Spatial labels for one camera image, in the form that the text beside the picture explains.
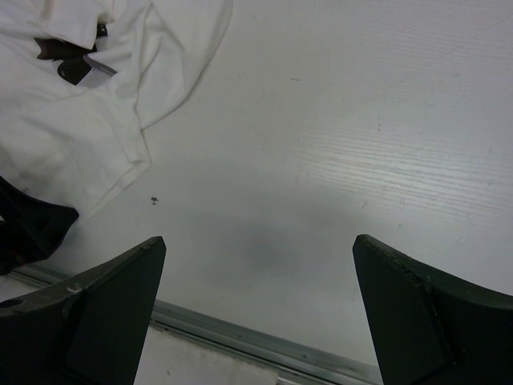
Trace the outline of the white printed t-shirt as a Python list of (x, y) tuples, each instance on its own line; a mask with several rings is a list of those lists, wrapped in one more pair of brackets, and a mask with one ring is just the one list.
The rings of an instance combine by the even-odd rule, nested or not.
[(151, 165), (143, 137), (216, 52), (230, 1), (4, 1), (1, 174), (81, 221)]

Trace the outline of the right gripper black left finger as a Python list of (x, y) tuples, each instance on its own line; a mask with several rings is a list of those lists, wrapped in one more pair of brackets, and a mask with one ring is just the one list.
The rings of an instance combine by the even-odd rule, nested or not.
[(151, 237), (1, 304), (3, 384), (132, 384), (164, 267)]

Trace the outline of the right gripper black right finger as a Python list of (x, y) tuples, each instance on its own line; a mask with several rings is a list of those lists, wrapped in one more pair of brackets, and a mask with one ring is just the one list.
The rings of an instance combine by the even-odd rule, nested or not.
[(353, 260), (385, 384), (510, 384), (512, 297), (361, 234)]

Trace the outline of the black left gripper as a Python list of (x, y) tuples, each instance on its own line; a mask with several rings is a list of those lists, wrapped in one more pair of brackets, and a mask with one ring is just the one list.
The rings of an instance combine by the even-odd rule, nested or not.
[(1, 179), (1, 275), (48, 259), (79, 219), (76, 209), (33, 198)]

